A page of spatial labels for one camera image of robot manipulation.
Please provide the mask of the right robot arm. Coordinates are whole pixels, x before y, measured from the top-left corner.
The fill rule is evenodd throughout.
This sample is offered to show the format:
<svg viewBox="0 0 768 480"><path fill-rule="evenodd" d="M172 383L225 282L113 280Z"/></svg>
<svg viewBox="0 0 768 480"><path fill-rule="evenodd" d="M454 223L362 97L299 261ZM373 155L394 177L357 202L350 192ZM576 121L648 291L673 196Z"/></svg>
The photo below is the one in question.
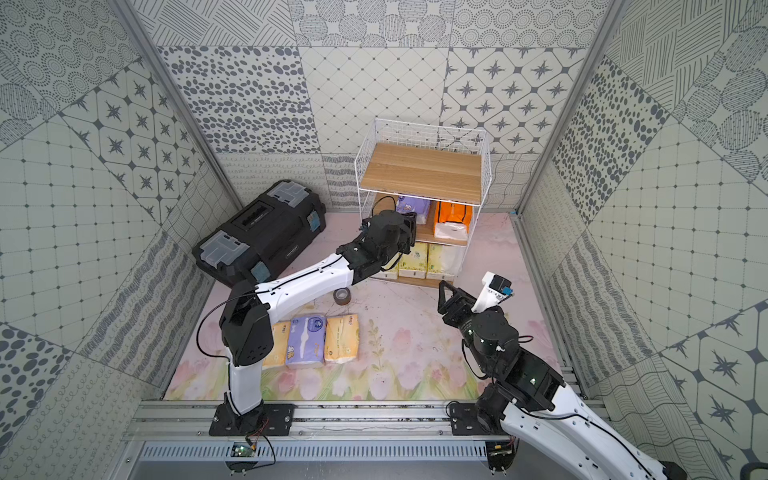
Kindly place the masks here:
<svg viewBox="0 0 768 480"><path fill-rule="evenodd" d="M478 296L442 281L438 314L457 329L487 385L475 402L481 428L532 446L579 479L684 479L678 464L656 460L595 414L549 363L528 351L501 307L509 280L492 272Z"/></svg>

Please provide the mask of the yellow tissue pack top shelf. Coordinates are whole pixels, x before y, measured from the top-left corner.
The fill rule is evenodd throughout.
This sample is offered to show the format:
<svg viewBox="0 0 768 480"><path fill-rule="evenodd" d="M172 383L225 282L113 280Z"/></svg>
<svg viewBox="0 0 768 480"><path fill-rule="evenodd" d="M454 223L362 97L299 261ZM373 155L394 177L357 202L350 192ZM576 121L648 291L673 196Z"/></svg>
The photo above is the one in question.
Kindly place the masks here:
<svg viewBox="0 0 768 480"><path fill-rule="evenodd" d="M264 369L280 368L286 365L291 323L282 321L272 326L273 348L263 360Z"/></svg>

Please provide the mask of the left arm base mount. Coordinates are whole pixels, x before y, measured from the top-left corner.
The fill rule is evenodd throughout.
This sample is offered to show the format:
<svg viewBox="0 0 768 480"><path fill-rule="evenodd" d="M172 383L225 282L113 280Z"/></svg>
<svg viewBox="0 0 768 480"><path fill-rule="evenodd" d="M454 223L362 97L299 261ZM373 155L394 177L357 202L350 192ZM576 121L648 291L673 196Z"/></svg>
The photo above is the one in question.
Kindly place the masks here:
<svg viewBox="0 0 768 480"><path fill-rule="evenodd" d="M217 406L208 434L212 437L255 436L285 437L290 434L296 406L290 403L266 403L254 410L237 414L228 403Z"/></svg>

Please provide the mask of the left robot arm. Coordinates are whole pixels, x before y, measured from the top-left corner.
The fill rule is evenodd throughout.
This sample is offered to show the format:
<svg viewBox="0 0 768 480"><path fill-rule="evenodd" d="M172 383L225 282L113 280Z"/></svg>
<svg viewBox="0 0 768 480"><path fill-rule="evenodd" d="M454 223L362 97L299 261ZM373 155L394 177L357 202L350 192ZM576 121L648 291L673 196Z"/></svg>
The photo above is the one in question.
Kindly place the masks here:
<svg viewBox="0 0 768 480"><path fill-rule="evenodd" d="M219 306L228 360L223 407L240 419L263 404L263 360L274 346L272 326L325 294L356 285L408 254L416 243L417 215L383 210L362 220L360 234L322 261L275 281L241 282Z"/></svg>

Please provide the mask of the yellow tissue pack shelf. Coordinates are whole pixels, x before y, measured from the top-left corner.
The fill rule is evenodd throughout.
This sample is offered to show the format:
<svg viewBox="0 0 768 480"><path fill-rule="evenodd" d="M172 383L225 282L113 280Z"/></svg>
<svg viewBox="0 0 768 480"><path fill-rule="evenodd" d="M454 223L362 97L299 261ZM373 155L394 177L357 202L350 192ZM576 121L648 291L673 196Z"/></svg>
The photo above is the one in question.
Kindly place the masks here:
<svg viewBox="0 0 768 480"><path fill-rule="evenodd" d="M282 321L272 326L273 348L263 360L264 369L280 368L286 365L291 323Z"/></svg>
<svg viewBox="0 0 768 480"><path fill-rule="evenodd" d="M356 314L326 319L324 361L344 364L358 357L360 324Z"/></svg>

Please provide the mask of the purple tissue pack top shelf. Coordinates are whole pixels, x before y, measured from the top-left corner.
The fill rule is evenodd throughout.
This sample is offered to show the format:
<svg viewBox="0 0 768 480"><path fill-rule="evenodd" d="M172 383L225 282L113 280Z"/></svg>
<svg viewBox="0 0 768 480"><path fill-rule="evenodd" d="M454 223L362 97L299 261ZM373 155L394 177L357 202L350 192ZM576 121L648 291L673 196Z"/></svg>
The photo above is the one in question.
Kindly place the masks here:
<svg viewBox="0 0 768 480"><path fill-rule="evenodd" d="M291 369L314 368L324 364L327 320L322 316L304 316L290 321L286 366Z"/></svg>

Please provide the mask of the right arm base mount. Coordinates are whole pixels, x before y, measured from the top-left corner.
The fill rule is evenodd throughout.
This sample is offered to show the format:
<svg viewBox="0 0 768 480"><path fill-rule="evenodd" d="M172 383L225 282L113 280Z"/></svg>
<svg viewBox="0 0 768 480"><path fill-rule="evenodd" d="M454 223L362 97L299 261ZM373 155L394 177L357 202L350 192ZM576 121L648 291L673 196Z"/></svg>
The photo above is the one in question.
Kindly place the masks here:
<svg viewBox="0 0 768 480"><path fill-rule="evenodd" d="M445 413L454 436L505 435L499 422L480 412L474 403L450 401Z"/></svg>

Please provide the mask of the purple tissue pack shelf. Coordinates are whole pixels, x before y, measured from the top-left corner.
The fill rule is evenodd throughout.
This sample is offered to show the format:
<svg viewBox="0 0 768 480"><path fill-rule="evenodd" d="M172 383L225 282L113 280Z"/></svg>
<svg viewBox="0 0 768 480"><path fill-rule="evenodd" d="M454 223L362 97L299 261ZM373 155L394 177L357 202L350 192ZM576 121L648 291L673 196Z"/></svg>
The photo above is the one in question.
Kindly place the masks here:
<svg viewBox="0 0 768 480"><path fill-rule="evenodd" d="M430 208L431 201L424 198L399 196L396 201L396 211L401 214L415 214L418 225L427 223Z"/></svg>
<svg viewBox="0 0 768 480"><path fill-rule="evenodd" d="M314 368L324 364L327 320L322 316L304 316L290 321L286 366L291 369Z"/></svg>

